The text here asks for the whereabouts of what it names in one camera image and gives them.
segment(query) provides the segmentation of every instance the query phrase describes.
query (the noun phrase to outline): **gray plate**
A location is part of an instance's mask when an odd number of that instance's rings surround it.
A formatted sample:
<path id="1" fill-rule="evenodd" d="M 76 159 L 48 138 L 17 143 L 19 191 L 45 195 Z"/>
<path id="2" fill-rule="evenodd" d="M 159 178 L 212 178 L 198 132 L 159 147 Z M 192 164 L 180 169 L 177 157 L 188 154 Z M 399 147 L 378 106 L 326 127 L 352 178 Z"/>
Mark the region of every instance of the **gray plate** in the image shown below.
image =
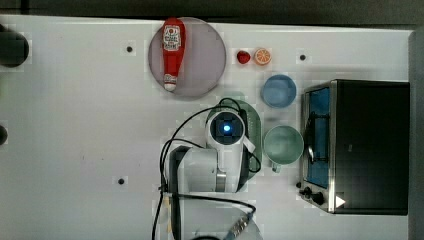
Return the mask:
<path id="1" fill-rule="evenodd" d="M 175 95 L 198 97 L 213 89 L 222 76 L 226 63 L 221 36 L 206 22 L 196 18 L 180 18 L 186 27 L 186 48 L 178 74 Z M 163 56 L 160 29 L 149 47 L 149 67 L 163 86 Z"/>

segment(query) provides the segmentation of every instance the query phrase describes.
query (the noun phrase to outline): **orange fruit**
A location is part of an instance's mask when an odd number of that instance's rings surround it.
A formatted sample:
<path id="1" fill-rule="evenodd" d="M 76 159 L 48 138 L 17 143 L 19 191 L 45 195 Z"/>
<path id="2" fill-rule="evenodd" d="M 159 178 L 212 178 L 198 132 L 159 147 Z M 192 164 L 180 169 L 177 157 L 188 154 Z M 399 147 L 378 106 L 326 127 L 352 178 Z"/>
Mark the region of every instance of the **orange fruit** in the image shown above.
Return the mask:
<path id="1" fill-rule="evenodd" d="M 271 53 L 265 48 L 260 48 L 255 52 L 255 62 L 258 65 L 264 66 L 271 61 Z"/>

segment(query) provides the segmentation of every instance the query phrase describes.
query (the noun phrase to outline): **blue bowl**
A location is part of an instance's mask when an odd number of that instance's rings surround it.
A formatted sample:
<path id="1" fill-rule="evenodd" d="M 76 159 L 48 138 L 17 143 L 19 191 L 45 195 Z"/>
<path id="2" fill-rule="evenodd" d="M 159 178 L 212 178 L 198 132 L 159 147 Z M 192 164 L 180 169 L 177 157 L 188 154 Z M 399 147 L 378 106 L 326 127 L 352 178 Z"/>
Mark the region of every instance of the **blue bowl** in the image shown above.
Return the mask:
<path id="1" fill-rule="evenodd" d="M 286 75 L 270 77 L 262 88 L 262 98 L 273 108 L 285 108 L 296 98 L 296 84 Z"/>

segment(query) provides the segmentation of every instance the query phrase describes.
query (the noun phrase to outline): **small red object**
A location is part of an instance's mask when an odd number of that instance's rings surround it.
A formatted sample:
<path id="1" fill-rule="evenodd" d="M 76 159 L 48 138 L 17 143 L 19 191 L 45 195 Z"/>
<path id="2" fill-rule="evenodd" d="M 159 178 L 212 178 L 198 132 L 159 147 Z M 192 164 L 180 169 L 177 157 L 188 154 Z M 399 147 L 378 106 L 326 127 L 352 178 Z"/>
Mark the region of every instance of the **small red object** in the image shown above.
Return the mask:
<path id="1" fill-rule="evenodd" d="M 241 64 L 246 64 L 250 60 L 250 54 L 246 51 L 239 51 L 237 53 L 237 60 Z"/>
<path id="2" fill-rule="evenodd" d="M 166 90 L 174 91 L 178 72 L 184 58 L 186 30 L 184 23 L 177 18 L 168 18 L 162 26 L 162 51 Z"/>

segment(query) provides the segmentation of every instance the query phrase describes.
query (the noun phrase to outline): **red ketchup bottle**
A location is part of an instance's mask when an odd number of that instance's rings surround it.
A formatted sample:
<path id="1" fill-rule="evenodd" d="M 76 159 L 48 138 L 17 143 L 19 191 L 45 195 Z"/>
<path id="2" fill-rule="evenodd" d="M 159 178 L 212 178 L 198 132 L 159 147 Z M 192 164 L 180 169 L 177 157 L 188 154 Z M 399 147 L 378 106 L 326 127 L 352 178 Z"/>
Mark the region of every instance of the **red ketchup bottle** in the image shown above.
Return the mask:
<path id="1" fill-rule="evenodd" d="M 168 18 L 162 26 L 162 50 L 164 76 L 163 83 L 167 91 L 174 91 L 178 72 L 184 57 L 185 26 L 176 18 Z"/>

